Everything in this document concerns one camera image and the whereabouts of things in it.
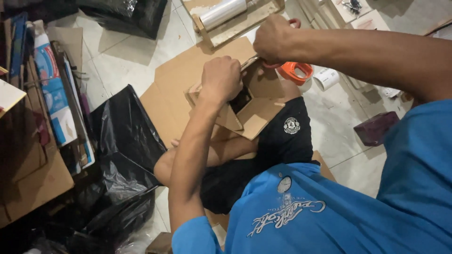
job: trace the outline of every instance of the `clock graphic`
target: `clock graphic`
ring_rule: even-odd
[[[285,193],[292,186],[292,178],[290,176],[285,176],[278,184],[278,192]]]

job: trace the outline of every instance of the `shorts logo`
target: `shorts logo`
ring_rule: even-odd
[[[295,118],[287,118],[284,123],[284,131],[289,134],[295,134],[300,130],[300,123]]]

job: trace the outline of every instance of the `plastic wrap roll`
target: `plastic wrap roll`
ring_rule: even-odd
[[[204,28],[209,31],[230,18],[246,11],[246,0],[223,0],[199,16]]]

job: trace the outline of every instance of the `person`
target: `person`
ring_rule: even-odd
[[[233,204],[224,252],[452,252],[452,42],[385,31],[295,29],[271,15],[253,47],[269,64],[333,68],[407,91],[424,104],[387,133],[376,198],[325,179],[315,162],[282,160],[254,176]],[[240,63],[227,56],[209,61],[202,85],[168,183],[176,254],[222,253],[204,213],[201,185],[218,111],[241,90]],[[261,144],[276,151],[278,160],[294,153],[284,142],[264,144],[264,138],[256,158]]]

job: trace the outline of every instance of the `blue t-shirt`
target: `blue t-shirt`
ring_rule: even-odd
[[[234,204],[225,253],[451,253],[452,100],[410,110],[386,136],[377,198],[276,165]],[[205,216],[184,223],[173,252],[222,253]]]

